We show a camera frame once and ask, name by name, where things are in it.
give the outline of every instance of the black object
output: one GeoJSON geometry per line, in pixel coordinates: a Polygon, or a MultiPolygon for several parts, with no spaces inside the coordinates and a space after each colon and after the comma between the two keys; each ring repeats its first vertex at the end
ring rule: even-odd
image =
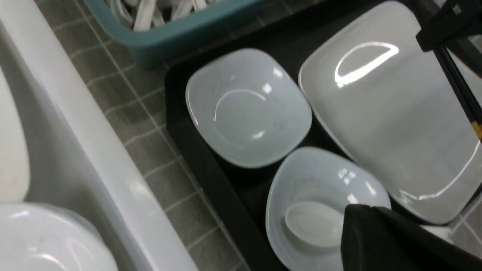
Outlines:
{"type": "MultiPolygon", "coordinates": [[[[297,78],[304,61],[325,41],[383,0],[325,0],[298,14],[204,52],[176,65],[165,78],[167,130],[183,154],[204,192],[223,220],[252,271],[285,271],[268,243],[265,211],[272,179],[282,161],[260,169],[231,165],[216,154],[199,135],[186,107],[186,85],[191,75],[207,63],[241,48],[257,48],[271,55],[297,78]]],[[[424,21],[419,0],[400,0],[424,21]]],[[[430,13],[433,2],[426,1],[430,13]]],[[[453,51],[482,75],[482,55],[469,42],[453,51]]],[[[454,67],[443,64],[450,74],[454,67]]],[[[315,146],[347,158],[313,116],[313,124],[300,146],[315,146]]],[[[413,221],[422,221],[392,201],[392,209],[413,221]]]]}
{"type": "Polygon", "coordinates": [[[445,46],[452,40],[482,34],[481,0],[447,0],[422,25],[416,38],[424,52],[445,46]]]}
{"type": "Polygon", "coordinates": [[[384,207],[345,209],[344,271],[480,271],[482,260],[384,207]]]}

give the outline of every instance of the gray tile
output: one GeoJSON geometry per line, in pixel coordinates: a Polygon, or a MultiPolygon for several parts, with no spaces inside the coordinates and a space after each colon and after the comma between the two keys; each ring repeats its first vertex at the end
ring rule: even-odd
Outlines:
{"type": "Polygon", "coordinates": [[[478,38],[474,41],[475,46],[479,49],[479,51],[482,52],[482,38],[478,38]]]}
{"type": "Polygon", "coordinates": [[[118,108],[106,118],[123,143],[155,128],[139,102],[118,108]]]}
{"type": "Polygon", "coordinates": [[[221,230],[216,230],[190,249],[199,271],[227,271],[240,261],[221,230]]]}
{"type": "Polygon", "coordinates": [[[179,149],[177,148],[176,144],[174,143],[171,135],[167,132],[166,127],[163,127],[163,128],[161,129],[161,133],[164,135],[164,137],[166,138],[167,142],[169,142],[169,145],[174,149],[174,154],[176,155],[176,157],[181,156],[181,152],[179,151],[179,149]]]}
{"type": "Polygon", "coordinates": [[[117,42],[112,42],[107,45],[107,49],[114,57],[114,60],[116,61],[117,65],[119,65],[119,68],[123,69],[134,64],[134,58],[132,57],[131,52],[124,45],[121,45],[117,42]]]}
{"type": "Polygon", "coordinates": [[[475,205],[480,205],[481,197],[482,194],[475,197],[469,204],[467,204],[467,206],[465,206],[462,212],[460,212],[460,215],[464,217],[472,208],[474,208],[475,205]]]}
{"type": "Polygon", "coordinates": [[[146,182],[163,209],[196,191],[179,162],[147,177],[146,182]]]}
{"type": "Polygon", "coordinates": [[[482,237],[482,204],[478,204],[465,221],[479,237],[482,237]]]}
{"type": "Polygon", "coordinates": [[[217,226],[199,195],[170,209],[166,215],[184,245],[193,243],[217,226]]]}
{"type": "Polygon", "coordinates": [[[315,4],[314,0],[284,0],[289,9],[296,13],[315,4]]]}
{"type": "Polygon", "coordinates": [[[101,42],[106,42],[110,40],[110,37],[105,33],[105,31],[102,29],[102,27],[95,18],[90,18],[89,22],[91,23],[92,28],[95,30],[95,32],[99,35],[101,42]]]}
{"type": "Polygon", "coordinates": [[[212,204],[211,201],[209,200],[208,196],[206,196],[206,193],[204,193],[204,191],[201,191],[201,192],[199,193],[199,195],[200,195],[201,198],[203,199],[203,202],[205,202],[206,206],[208,207],[208,210],[211,211],[211,215],[213,215],[214,219],[215,219],[218,223],[222,223],[221,218],[219,217],[219,215],[218,215],[217,212],[215,211],[216,209],[214,209],[213,204],[212,204]]]}
{"type": "Polygon", "coordinates": [[[261,27],[263,27],[263,26],[261,25],[259,20],[254,18],[248,24],[246,24],[244,26],[241,26],[240,28],[231,29],[231,32],[236,37],[242,37],[244,35],[247,35],[249,33],[252,33],[254,31],[260,29],[261,27]]]}
{"type": "Polygon", "coordinates": [[[189,176],[189,178],[192,180],[193,182],[193,185],[194,185],[194,188],[196,190],[198,189],[201,189],[201,185],[199,184],[198,180],[196,179],[196,177],[194,176],[194,174],[192,173],[191,171],[191,168],[188,166],[188,164],[186,163],[186,160],[184,160],[184,158],[181,158],[181,161],[179,161],[181,163],[181,165],[183,166],[184,170],[186,171],[187,175],[189,176]]]}
{"type": "Polygon", "coordinates": [[[159,89],[164,86],[164,76],[167,69],[163,66],[152,70],[142,70],[135,66],[125,72],[132,87],[139,96],[144,96],[149,92],[159,89]]]}
{"type": "Polygon", "coordinates": [[[242,264],[240,267],[238,267],[238,269],[236,269],[236,271],[251,271],[249,269],[249,267],[244,263],[242,264]]]}
{"type": "Polygon", "coordinates": [[[126,146],[142,175],[174,160],[174,155],[162,136],[156,131],[126,146]]]}
{"type": "Polygon", "coordinates": [[[453,230],[460,222],[460,215],[457,215],[448,225],[448,227],[453,230]]]}
{"type": "Polygon", "coordinates": [[[475,239],[475,236],[464,224],[452,235],[454,244],[463,250],[479,257],[482,253],[482,245],[475,239]]]}
{"type": "Polygon", "coordinates": [[[99,76],[117,71],[103,48],[96,48],[77,54],[72,58],[72,63],[85,83],[99,76]]]}
{"type": "Polygon", "coordinates": [[[221,45],[223,45],[223,44],[226,44],[226,43],[228,43],[228,42],[230,42],[230,41],[232,41],[232,40],[233,40],[233,37],[231,36],[231,34],[227,33],[227,34],[224,34],[223,36],[215,39],[214,41],[211,41],[211,42],[209,42],[208,44],[203,45],[203,46],[201,47],[201,50],[202,50],[203,52],[205,52],[205,51],[208,51],[208,50],[210,50],[210,49],[212,49],[212,48],[216,48],[216,47],[218,47],[218,46],[221,46],[221,45]]]}
{"type": "Polygon", "coordinates": [[[57,30],[55,35],[67,55],[71,55],[80,49],[100,44],[87,21],[63,27],[57,30]]]}
{"type": "Polygon", "coordinates": [[[80,6],[80,9],[82,10],[82,12],[86,15],[86,16],[90,16],[92,15],[92,13],[90,12],[90,9],[87,7],[87,5],[85,4],[85,1],[84,0],[74,0],[74,1],[77,1],[77,3],[79,4],[80,6]]]}
{"type": "Polygon", "coordinates": [[[279,21],[288,15],[290,13],[281,0],[267,0],[264,9],[258,13],[265,25],[279,21]]]}
{"type": "Polygon", "coordinates": [[[79,8],[72,0],[51,0],[39,3],[39,9],[50,27],[83,18],[79,8]]]}
{"type": "Polygon", "coordinates": [[[104,112],[135,100],[134,94],[120,74],[98,80],[92,83],[89,89],[104,112]]]}
{"type": "Polygon", "coordinates": [[[166,124],[166,94],[164,90],[144,97],[142,102],[157,125],[162,126],[166,124]]]}

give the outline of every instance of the dishware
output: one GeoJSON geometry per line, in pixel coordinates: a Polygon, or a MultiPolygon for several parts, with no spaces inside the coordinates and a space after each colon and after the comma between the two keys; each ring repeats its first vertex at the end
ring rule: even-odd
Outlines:
{"type": "MultiPolygon", "coordinates": [[[[407,210],[444,224],[481,184],[482,152],[434,53],[418,46],[419,30],[406,6],[384,2],[317,49],[298,81],[353,161],[407,210]]],[[[481,102],[482,80],[452,58],[481,102]]]]}
{"type": "Polygon", "coordinates": [[[154,11],[156,9],[157,9],[156,0],[140,0],[133,30],[134,31],[149,30],[151,28],[154,11]]]}
{"type": "Polygon", "coordinates": [[[195,11],[200,11],[208,7],[206,0],[191,0],[195,11]]]}
{"type": "Polygon", "coordinates": [[[0,269],[117,271],[107,247],[69,217],[34,204],[0,205],[0,269]]]}
{"type": "Polygon", "coordinates": [[[226,161],[259,168],[306,136],[311,110],[295,82],[268,54],[241,49],[195,72],[186,87],[192,121],[226,161]]]}
{"type": "Polygon", "coordinates": [[[30,186],[30,162],[20,116],[0,68],[0,203],[21,202],[30,186]]]}
{"type": "Polygon", "coordinates": [[[125,27],[131,28],[134,20],[121,0],[108,0],[110,10],[114,17],[125,27]]]}
{"type": "Polygon", "coordinates": [[[92,223],[90,221],[88,221],[83,216],[77,214],[76,212],[71,211],[71,210],[66,209],[66,208],[57,207],[55,205],[47,204],[47,203],[35,203],[35,205],[40,206],[40,207],[45,208],[45,209],[52,210],[52,211],[54,211],[58,214],[61,214],[61,215],[65,216],[65,217],[69,217],[70,219],[76,221],[79,225],[82,225],[86,230],[88,230],[90,233],[92,233],[92,235],[97,237],[99,240],[102,240],[102,236],[100,235],[97,228],[94,225],[92,225],[92,223]]]}
{"type": "Polygon", "coordinates": [[[285,227],[286,211],[294,204],[318,203],[344,213],[351,203],[390,208],[383,186],[364,169],[323,149],[304,147],[295,150],[278,169],[268,195],[266,233],[280,261],[291,271],[343,270],[339,232],[332,247],[313,248],[298,242],[285,227]]]}
{"type": "Polygon", "coordinates": [[[173,11],[173,15],[171,16],[171,20],[180,19],[186,17],[191,13],[194,5],[191,0],[183,0],[179,3],[176,9],[173,11]]]}
{"type": "Polygon", "coordinates": [[[343,214],[325,204],[293,204],[286,211],[284,222],[296,237],[308,244],[319,247],[340,245],[343,214]]]}

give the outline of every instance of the square bowl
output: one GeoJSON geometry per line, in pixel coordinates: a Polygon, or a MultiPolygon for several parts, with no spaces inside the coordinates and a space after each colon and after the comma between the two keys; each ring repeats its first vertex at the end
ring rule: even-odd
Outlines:
{"type": "MultiPolygon", "coordinates": [[[[445,224],[481,184],[482,151],[434,52],[420,49],[419,30],[405,5],[384,2],[315,51],[298,79],[353,161],[408,211],[445,224]]],[[[452,58],[481,101],[482,80],[452,58]]]]}
{"type": "Polygon", "coordinates": [[[311,108],[296,83],[257,49],[232,52],[194,73],[186,104],[204,141],[244,168],[283,158],[311,126],[311,108]]]}
{"type": "Polygon", "coordinates": [[[343,270],[339,246],[309,247],[290,234],[284,216],[302,202],[322,203],[341,214],[352,203],[391,208],[387,191],[364,169],[323,149],[295,150],[274,176],[266,207],[269,243],[289,270],[343,270]]]}

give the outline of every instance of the white utensil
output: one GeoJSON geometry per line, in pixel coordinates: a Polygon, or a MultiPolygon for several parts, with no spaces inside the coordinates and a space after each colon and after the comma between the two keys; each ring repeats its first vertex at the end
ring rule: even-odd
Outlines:
{"type": "Polygon", "coordinates": [[[155,9],[156,0],[141,0],[137,10],[134,31],[147,31],[150,29],[155,9]]]}
{"type": "Polygon", "coordinates": [[[344,216],[318,202],[301,202],[286,211],[284,221],[288,229],[304,242],[319,246],[340,245],[344,216]]]}
{"type": "Polygon", "coordinates": [[[195,11],[200,11],[208,7],[206,0],[191,0],[195,11]]]}
{"type": "Polygon", "coordinates": [[[343,270],[339,246],[300,246],[303,241],[287,229],[288,208],[306,202],[324,203],[340,212],[350,203],[390,209],[387,191],[364,169],[323,149],[296,149],[276,172],[266,206],[269,244],[278,259],[292,271],[343,270]]]}
{"type": "Polygon", "coordinates": [[[128,28],[132,27],[134,20],[122,4],[121,0],[109,0],[109,7],[114,14],[114,17],[116,17],[122,25],[128,28]]]}
{"type": "Polygon", "coordinates": [[[176,19],[180,19],[182,17],[186,17],[188,14],[191,13],[192,8],[194,7],[191,0],[184,0],[179,3],[175,11],[173,11],[173,15],[171,16],[171,21],[176,19]]]}
{"type": "Polygon", "coordinates": [[[155,7],[154,14],[152,15],[152,25],[154,27],[160,27],[165,24],[164,18],[162,17],[162,12],[155,7]]]}
{"type": "Polygon", "coordinates": [[[139,0],[124,0],[124,2],[133,8],[139,4],[139,0]]]}

